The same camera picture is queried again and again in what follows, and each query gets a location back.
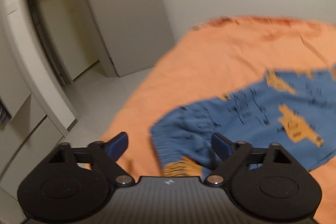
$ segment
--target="blue cloth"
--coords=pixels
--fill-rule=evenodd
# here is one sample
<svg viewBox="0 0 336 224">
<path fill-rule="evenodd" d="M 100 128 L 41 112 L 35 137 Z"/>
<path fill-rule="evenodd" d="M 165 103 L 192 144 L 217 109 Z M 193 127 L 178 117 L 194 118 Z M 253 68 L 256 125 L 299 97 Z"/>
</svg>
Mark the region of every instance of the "blue cloth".
<svg viewBox="0 0 336 224">
<path fill-rule="evenodd" d="M 281 71 L 275 75 L 295 94 L 277 90 L 265 78 L 229 94 L 226 101 L 213 98 L 195 102 L 159 120 L 151 132 L 162 168 L 185 155 L 203 166 L 204 174 L 209 173 L 221 162 L 211 149 L 215 132 L 259 148 L 281 143 L 307 170 L 330 160 L 336 153 L 336 83 L 332 75 L 328 70 L 312 72 L 311 76 Z M 281 106 L 293 113 L 294 120 L 284 119 Z M 297 118 L 305 125 L 294 124 Z M 313 137 L 300 139 L 306 131 L 310 136 L 313 132 Z"/>
</svg>

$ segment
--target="orange bed sheet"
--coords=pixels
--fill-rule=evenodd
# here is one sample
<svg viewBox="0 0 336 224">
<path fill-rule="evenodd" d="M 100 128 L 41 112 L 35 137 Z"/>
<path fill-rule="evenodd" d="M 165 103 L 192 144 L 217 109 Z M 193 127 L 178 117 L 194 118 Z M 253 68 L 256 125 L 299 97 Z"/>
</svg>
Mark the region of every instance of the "orange bed sheet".
<svg viewBox="0 0 336 224">
<path fill-rule="evenodd" d="M 191 30 L 162 57 L 116 115 L 101 140 L 121 131 L 129 148 L 118 163 L 135 178 L 160 176 L 150 127 L 179 105 L 241 89 L 266 69 L 319 69 L 336 63 L 336 28 L 291 18 L 212 20 Z M 323 191 L 315 215 L 336 219 L 336 158 L 311 172 Z"/>
</svg>

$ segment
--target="floor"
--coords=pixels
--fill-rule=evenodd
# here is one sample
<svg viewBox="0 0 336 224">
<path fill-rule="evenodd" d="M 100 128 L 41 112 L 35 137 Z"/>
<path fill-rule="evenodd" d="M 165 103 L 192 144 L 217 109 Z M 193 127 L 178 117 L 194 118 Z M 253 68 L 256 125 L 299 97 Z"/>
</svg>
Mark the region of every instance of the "floor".
<svg viewBox="0 0 336 224">
<path fill-rule="evenodd" d="M 67 86 L 65 92 L 81 118 L 62 141 L 72 147 L 86 147 L 98 140 L 150 70 L 107 78 L 98 63 Z"/>
</svg>

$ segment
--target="door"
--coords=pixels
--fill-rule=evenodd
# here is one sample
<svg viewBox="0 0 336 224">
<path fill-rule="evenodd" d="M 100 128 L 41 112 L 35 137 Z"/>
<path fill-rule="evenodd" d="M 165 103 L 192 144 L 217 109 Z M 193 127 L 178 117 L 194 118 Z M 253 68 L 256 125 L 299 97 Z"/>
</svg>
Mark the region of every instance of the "door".
<svg viewBox="0 0 336 224">
<path fill-rule="evenodd" d="M 174 38 L 162 0 L 89 0 L 119 76 L 148 67 Z"/>
</svg>

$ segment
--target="ribbed black plate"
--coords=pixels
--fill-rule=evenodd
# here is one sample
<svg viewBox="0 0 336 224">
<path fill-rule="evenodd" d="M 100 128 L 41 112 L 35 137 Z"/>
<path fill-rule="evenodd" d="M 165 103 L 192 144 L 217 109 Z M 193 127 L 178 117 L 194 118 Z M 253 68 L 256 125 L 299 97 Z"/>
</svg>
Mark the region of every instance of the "ribbed black plate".
<svg viewBox="0 0 336 224">
<path fill-rule="evenodd" d="M 40 222 L 28 220 L 29 224 Z M 196 177 L 143 177 L 137 185 L 119 188 L 109 203 L 78 224 L 269 224 L 240 211 L 220 188 Z M 293 224 L 316 224 L 312 219 Z"/>
</svg>

